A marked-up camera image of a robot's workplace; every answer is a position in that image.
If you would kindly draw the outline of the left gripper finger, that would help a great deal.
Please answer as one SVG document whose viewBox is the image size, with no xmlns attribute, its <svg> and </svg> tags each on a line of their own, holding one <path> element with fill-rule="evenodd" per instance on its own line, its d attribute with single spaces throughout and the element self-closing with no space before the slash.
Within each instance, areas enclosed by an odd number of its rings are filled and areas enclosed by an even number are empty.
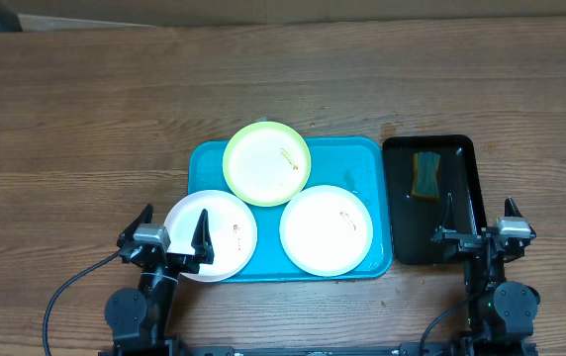
<svg viewBox="0 0 566 356">
<path fill-rule="evenodd" d="M 151 223 L 153 215 L 152 204 L 147 204 L 141 213 L 119 234 L 117 245 L 123 246 L 134 239 L 134 234 L 141 224 Z"/>
<path fill-rule="evenodd" d="M 191 246 L 198 257 L 212 257 L 213 244 L 210 236 L 208 211 L 203 209 L 195 227 Z"/>
</svg>

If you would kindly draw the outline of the green yellow sponge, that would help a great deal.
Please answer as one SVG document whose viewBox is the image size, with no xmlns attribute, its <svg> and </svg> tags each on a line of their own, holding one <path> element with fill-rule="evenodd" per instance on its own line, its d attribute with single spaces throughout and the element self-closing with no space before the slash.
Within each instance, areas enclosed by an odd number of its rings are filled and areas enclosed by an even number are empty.
<svg viewBox="0 0 566 356">
<path fill-rule="evenodd" d="M 439 198 L 439 165 L 440 155 L 435 152 L 421 151 L 413 155 L 412 196 L 429 200 Z"/>
</svg>

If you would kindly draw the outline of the yellow-green rimmed plate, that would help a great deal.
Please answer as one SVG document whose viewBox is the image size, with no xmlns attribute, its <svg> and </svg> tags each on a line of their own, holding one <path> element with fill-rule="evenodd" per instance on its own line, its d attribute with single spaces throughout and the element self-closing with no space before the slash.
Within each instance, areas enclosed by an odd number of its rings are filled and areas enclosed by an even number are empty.
<svg viewBox="0 0 566 356">
<path fill-rule="evenodd" d="M 311 167 L 304 138 L 278 122 L 257 122 L 240 129 L 223 154 L 227 185 L 240 199 L 258 207 L 290 201 L 305 188 Z"/>
</svg>

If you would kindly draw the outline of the white round plate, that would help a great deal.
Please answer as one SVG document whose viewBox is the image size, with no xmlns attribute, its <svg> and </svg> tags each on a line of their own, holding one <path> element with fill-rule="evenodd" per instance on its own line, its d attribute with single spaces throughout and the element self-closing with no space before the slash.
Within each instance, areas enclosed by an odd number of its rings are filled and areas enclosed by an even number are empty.
<svg viewBox="0 0 566 356">
<path fill-rule="evenodd" d="M 286 205 L 279 224 L 288 258 L 319 277 L 340 276 L 356 268 L 370 250 L 373 232 L 363 203 L 331 185 L 303 190 Z"/>
</svg>

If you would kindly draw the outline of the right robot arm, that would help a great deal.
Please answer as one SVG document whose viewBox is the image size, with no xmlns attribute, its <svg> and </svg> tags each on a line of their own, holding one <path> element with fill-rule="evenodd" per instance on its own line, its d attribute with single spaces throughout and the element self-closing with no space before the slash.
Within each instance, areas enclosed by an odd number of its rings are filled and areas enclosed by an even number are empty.
<svg viewBox="0 0 566 356">
<path fill-rule="evenodd" d="M 452 196 L 448 195 L 439 226 L 432 240 L 441 244 L 444 259 L 464 266 L 466 300 L 438 316 L 424 331 L 421 355 L 535 355 L 536 346 L 525 340 L 533 335 L 533 321 L 540 303 L 531 286 L 509 281 L 505 265 L 524 257 L 524 250 L 536 233 L 507 198 L 505 214 L 492 226 L 467 234 L 455 228 Z M 468 331 L 439 346 L 426 339 L 446 317 L 462 309 L 468 311 Z"/>
</svg>

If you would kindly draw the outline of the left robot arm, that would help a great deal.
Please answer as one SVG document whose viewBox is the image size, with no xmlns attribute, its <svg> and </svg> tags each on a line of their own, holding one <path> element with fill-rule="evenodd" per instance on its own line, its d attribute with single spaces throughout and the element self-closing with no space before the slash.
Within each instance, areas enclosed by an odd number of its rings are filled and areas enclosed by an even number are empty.
<svg viewBox="0 0 566 356">
<path fill-rule="evenodd" d="M 202 264 L 214 261 L 208 211 L 202 210 L 197 220 L 191 240 L 192 254 L 170 252 L 168 230 L 153 223 L 152 214 L 153 206 L 146 206 L 117 240 L 117 256 L 124 263 L 140 267 L 141 277 L 135 288 L 118 290 L 105 305 L 104 316 L 112 329 L 114 355 L 190 353 L 179 337 L 167 334 L 167 328 L 179 275 L 197 274 Z"/>
</svg>

